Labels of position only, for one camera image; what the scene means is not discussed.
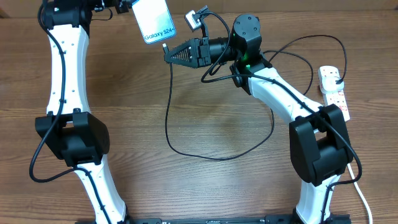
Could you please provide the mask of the Samsung Galaxy smartphone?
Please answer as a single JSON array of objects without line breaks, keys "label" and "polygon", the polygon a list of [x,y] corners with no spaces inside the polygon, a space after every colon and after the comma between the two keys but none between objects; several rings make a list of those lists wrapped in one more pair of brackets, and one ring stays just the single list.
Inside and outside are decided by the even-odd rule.
[{"label": "Samsung Galaxy smartphone", "polygon": [[132,11],[146,44],[172,38],[176,29],[166,0],[137,0]]}]

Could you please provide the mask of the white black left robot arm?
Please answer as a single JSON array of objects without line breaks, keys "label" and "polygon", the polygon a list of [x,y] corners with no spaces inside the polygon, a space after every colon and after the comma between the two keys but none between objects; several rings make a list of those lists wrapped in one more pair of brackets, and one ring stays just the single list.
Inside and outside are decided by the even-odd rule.
[{"label": "white black left robot arm", "polygon": [[[43,1],[37,13],[47,34],[52,56],[50,99],[46,115],[35,119],[41,141],[32,156],[29,175],[46,183],[74,173],[82,182],[95,211],[94,223],[131,223],[127,205],[118,194],[108,164],[106,125],[91,114],[86,92],[86,53],[93,13],[114,7],[122,14],[129,1]],[[47,146],[68,170],[41,179],[34,175],[39,152]]]}]

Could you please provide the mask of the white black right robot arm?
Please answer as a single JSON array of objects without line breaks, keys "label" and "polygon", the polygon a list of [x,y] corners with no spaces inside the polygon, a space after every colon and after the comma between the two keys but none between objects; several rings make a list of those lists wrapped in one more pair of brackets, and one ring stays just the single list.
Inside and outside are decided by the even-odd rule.
[{"label": "white black right robot arm", "polygon": [[190,11],[185,20],[202,37],[166,49],[170,65],[206,67],[202,82],[214,81],[218,66],[231,64],[237,87],[264,102],[289,126],[290,160],[301,178],[300,200],[290,215],[268,215],[267,223],[349,223],[348,215],[330,212],[333,191],[351,162],[358,161],[341,109],[321,105],[289,85],[261,51],[258,17],[242,14],[227,28],[225,38],[211,39],[205,24],[207,9]]}]

